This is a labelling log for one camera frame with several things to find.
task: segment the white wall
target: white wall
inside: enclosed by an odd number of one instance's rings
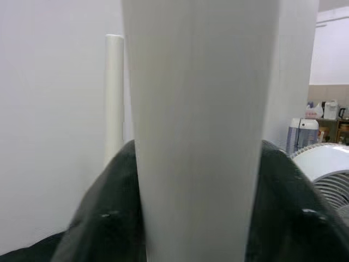
[[[101,172],[104,34],[123,26],[118,0],[2,0],[0,21],[2,254],[64,230]]]
[[[324,21],[349,16],[349,7],[319,13]],[[311,85],[349,84],[349,19],[321,23],[315,34]]]
[[[280,8],[263,138],[285,149],[291,119],[305,113],[318,0],[281,0]]]

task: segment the ceiling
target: ceiling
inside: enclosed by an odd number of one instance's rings
[[[349,6],[349,0],[320,0],[319,11]]]

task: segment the white fan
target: white fan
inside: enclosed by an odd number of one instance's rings
[[[291,158],[349,226],[349,146],[314,144]]]

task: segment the white cylinder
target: white cylinder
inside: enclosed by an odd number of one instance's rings
[[[106,166],[124,145],[124,38],[105,36],[105,155]]]
[[[278,0],[124,0],[152,262],[244,261]]]

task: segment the tiled wall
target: tiled wall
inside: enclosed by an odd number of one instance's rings
[[[316,106],[321,101],[337,100],[340,106],[349,106],[349,85],[310,85],[308,101]]]

